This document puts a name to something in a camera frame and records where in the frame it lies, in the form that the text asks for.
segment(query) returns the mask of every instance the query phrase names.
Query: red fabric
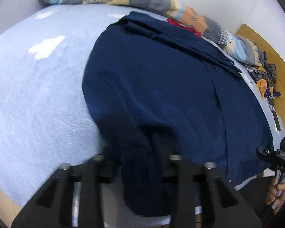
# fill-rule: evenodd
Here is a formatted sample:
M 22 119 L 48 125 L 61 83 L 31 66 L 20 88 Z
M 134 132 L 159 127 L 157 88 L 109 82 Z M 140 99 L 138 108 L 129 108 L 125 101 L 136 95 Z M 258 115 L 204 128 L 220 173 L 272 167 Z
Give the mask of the red fabric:
M 196 36 L 198 36 L 199 38 L 201 38 L 201 33 L 198 32 L 197 30 L 195 30 L 195 29 L 192 28 L 192 27 L 188 27 L 188 26 L 182 25 L 182 24 L 179 23 L 178 21 L 176 21 L 176 20 L 174 20 L 174 19 L 171 19 L 171 18 L 167 19 L 167 22 L 168 22 L 169 24 L 174 25 L 174 26 L 178 26 L 178 27 L 184 28 L 184 29 L 186 29 L 186 30 L 188 30 L 188 31 L 191 31 L 191 32 L 193 32 Z

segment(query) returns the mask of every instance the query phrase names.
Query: metal screw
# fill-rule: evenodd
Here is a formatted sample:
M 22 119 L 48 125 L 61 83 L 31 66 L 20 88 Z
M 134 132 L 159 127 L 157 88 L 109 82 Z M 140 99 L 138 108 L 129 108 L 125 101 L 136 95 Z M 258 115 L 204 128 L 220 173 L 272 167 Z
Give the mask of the metal screw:
M 207 163 L 205 164 L 205 167 L 206 167 L 207 169 L 216 168 L 216 163 L 214 163 L 214 162 L 207 162 Z
M 70 163 L 63 163 L 62 165 L 60 165 L 60 169 L 67 170 L 70 166 L 71 166 Z
M 104 157 L 102 154 L 96 155 L 96 156 L 93 158 L 93 160 L 95 160 L 95 161 L 102 161 L 102 160 L 104 160 L 104 159 L 105 159 L 105 157 Z
M 177 155 L 177 154 L 170 155 L 169 158 L 172 161 L 180 161 L 183 159 L 183 157 L 181 155 Z

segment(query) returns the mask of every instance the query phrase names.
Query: wooden board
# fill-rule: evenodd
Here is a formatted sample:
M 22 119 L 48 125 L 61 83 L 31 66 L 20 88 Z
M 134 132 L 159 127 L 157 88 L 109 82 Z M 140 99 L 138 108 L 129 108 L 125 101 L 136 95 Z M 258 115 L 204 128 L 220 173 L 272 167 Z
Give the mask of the wooden board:
M 267 62 L 276 65 L 277 84 L 275 89 L 281 93 L 281 96 L 274 100 L 275 108 L 285 127 L 285 62 L 270 44 L 246 24 L 243 24 L 236 34 L 255 42 L 262 51 L 266 51 Z

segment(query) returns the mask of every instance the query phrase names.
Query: dark blue garment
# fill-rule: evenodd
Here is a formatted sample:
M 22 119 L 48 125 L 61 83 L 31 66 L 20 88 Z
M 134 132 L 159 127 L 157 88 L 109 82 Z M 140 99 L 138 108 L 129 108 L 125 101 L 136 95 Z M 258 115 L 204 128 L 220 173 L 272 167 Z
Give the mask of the dark blue garment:
M 272 149 L 272 134 L 239 72 L 209 42 L 145 14 L 131 12 L 100 35 L 82 88 L 92 119 L 119 154 L 128 183 L 125 199 L 133 210 L 143 205 L 133 201 L 135 195 L 148 202 L 142 209 L 165 199 L 156 154 L 141 126 L 170 128 L 176 153 L 198 164 L 216 162 L 234 184 L 268 167 L 256 149 Z M 147 200 L 147 181 L 153 200 Z

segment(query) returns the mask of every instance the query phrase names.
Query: human hand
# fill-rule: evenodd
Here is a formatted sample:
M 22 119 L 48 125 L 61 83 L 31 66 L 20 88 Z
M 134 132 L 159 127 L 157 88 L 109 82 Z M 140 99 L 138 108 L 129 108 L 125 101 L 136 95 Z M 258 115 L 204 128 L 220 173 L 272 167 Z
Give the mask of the human hand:
M 285 201 L 285 182 L 280 183 L 277 186 L 277 188 L 275 187 L 275 185 L 276 185 L 276 179 L 273 178 L 271 180 L 271 184 L 269 185 L 268 192 L 266 195 L 266 201 L 265 201 L 266 205 L 270 205 L 271 203 L 273 203 L 272 209 L 273 209 L 274 215 L 277 214 L 277 212 L 280 210 L 281 206 L 283 205 Z M 276 199 L 275 196 L 278 190 L 282 190 L 283 192 L 281 196 Z

